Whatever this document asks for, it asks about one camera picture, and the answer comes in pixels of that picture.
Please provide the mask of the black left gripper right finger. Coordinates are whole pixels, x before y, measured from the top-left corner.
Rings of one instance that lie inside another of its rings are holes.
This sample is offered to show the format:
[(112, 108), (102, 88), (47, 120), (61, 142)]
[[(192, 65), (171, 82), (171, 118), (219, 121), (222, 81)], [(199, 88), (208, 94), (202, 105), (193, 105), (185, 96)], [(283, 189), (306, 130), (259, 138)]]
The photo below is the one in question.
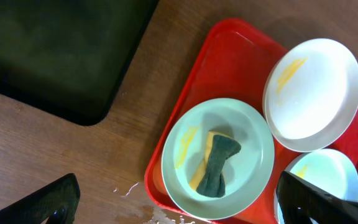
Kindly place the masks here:
[(339, 199), (287, 171), (276, 188), (285, 223), (358, 224), (358, 202)]

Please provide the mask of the mint green plate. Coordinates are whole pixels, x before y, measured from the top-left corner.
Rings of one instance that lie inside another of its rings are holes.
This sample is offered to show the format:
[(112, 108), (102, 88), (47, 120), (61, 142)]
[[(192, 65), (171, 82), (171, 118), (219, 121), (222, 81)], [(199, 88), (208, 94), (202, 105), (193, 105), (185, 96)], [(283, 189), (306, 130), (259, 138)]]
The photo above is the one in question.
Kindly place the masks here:
[[(200, 195), (189, 183), (204, 159), (208, 133), (230, 136), (241, 145), (225, 161), (223, 197)], [(271, 176), (275, 149), (262, 115), (240, 100), (216, 98), (187, 111), (173, 126), (162, 152), (162, 179), (169, 197), (189, 215), (204, 220), (234, 216), (264, 191)]]

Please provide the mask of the white plate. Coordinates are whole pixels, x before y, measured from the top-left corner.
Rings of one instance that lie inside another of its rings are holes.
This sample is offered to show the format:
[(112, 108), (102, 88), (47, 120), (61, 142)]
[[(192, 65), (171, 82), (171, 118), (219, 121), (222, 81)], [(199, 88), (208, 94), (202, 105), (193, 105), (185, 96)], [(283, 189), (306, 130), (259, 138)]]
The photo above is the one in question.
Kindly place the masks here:
[(296, 152), (342, 136), (358, 110), (358, 62), (342, 43), (311, 39), (285, 53), (268, 76), (262, 110), (274, 138)]

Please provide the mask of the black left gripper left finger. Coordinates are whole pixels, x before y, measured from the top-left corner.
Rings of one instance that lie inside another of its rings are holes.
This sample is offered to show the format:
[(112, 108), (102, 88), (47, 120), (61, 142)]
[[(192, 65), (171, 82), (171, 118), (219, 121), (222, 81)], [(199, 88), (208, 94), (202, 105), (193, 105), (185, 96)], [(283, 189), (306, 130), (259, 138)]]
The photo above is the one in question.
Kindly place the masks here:
[(78, 181), (69, 173), (0, 210), (0, 223), (72, 224), (79, 201)]

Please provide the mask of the light blue plate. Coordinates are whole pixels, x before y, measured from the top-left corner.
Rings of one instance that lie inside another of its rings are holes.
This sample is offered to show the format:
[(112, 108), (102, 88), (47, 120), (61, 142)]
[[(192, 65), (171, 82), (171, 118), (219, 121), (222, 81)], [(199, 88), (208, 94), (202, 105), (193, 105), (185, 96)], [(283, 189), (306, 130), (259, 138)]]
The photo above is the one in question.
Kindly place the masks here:
[[(295, 174), (339, 199), (358, 202), (357, 169), (353, 162), (338, 150), (318, 149), (302, 154), (283, 171)], [(285, 223), (276, 189), (273, 205), (276, 221)]]

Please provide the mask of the green yellow sponge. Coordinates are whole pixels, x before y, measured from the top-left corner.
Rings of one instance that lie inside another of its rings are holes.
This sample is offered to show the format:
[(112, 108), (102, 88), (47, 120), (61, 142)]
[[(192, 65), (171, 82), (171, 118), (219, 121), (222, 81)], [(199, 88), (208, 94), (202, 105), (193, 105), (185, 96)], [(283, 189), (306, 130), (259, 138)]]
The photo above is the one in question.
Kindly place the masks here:
[(223, 133), (210, 131), (206, 139), (204, 157), (190, 180), (189, 186), (205, 197), (223, 197), (226, 193), (224, 164), (240, 150), (241, 145), (233, 138)]

